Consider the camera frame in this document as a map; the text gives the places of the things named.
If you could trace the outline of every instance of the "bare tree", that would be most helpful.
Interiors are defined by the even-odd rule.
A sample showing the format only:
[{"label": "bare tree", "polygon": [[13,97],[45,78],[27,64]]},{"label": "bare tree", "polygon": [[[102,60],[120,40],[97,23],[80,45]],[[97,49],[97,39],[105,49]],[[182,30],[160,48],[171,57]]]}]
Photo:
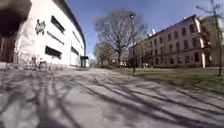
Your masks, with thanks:
[{"label": "bare tree", "polygon": [[111,61],[112,54],[113,49],[108,43],[100,42],[95,45],[94,55],[101,66],[104,65],[104,62],[109,63]]},{"label": "bare tree", "polygon": [[216,44],[218,46],[218,51],[219,51],[219,73],[218,73],[218,76],[222,76],[222,44],[221,44],[221,41],[222,41],[222,30],[220,30],[220,27],[219,27],[219,19],[222,18],[222,12],[221,12],[221,9],[222,9],[222,6],[221,4],[218,4],[215,2],[215,0],[210,0],[210,3],[211,3],[211,6],[212,6],[212,9],[211,10],[207,10],[203,7],[200,7],[200,6],[196,6],[196,8],[212,15],[214,17],[214,25],[215,25],[215,32],[216,32]]},{"label": "bare tree", "polygon": [[[130,19],[131,14],[135,14],[134,19]],[[146,28],[141,15],[127,10],[113,11],[96,23],[100,40],[108,42],[117,53],[118,66],[124,49],[130,45],[133,38],[135,42],[144,38]]]}]

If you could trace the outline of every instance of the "asphalt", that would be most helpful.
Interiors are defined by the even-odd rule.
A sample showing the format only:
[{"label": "asphalt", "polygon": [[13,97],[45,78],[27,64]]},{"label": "asphalt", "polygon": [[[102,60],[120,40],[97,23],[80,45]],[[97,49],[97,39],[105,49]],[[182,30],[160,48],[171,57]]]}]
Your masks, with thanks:
[{"label": "asphalt", "polygon": [[0,71],[0,128],[224,128],[224,98],[103,69]]}]

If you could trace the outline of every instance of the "building facade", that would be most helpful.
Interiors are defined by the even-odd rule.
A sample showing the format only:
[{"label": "building facade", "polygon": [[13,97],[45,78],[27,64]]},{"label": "building facade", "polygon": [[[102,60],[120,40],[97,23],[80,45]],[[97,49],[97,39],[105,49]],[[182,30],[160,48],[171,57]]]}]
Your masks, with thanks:
[{"label": "building facade", "polygon": [[36,57],[52,65],[85,65],[84,35],[64,0],[0,1],[0,61],[24,64]]},{"label": "building facade", "polygon": [[[159,68],[206,67],[217,65],[217,47],[214,30],[209,20],[196,15],[184,18],[129,48],[129,62],[135,66]],[[211,33],[206,41],[202,35]]]}]

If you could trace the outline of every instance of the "grass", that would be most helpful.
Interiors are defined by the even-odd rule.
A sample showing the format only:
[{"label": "grass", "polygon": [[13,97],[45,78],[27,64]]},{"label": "grass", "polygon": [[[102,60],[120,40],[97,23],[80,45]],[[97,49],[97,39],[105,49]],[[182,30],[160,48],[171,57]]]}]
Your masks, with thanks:
[{"label": "grass", "polygon": [[[114,69],[125,75],[132,75],[132,69]],[[217,76],[217,68],[207,69],[137,69],[134,76],[183,86],[186,88],[203,89],[224,95],[224,77]]]}]

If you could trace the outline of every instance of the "tree trunk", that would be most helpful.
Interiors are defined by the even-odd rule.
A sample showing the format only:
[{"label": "tree trunk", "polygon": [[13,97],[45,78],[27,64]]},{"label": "tree trunk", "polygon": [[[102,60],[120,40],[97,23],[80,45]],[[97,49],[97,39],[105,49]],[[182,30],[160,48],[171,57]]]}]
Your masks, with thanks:
[{"label": "tree trunk", "polygon": [[120,68],[120,64],[121,64],[121,52],[118,52],[118,58],[117,58],[117,66],[118,66],[118,68]]}]

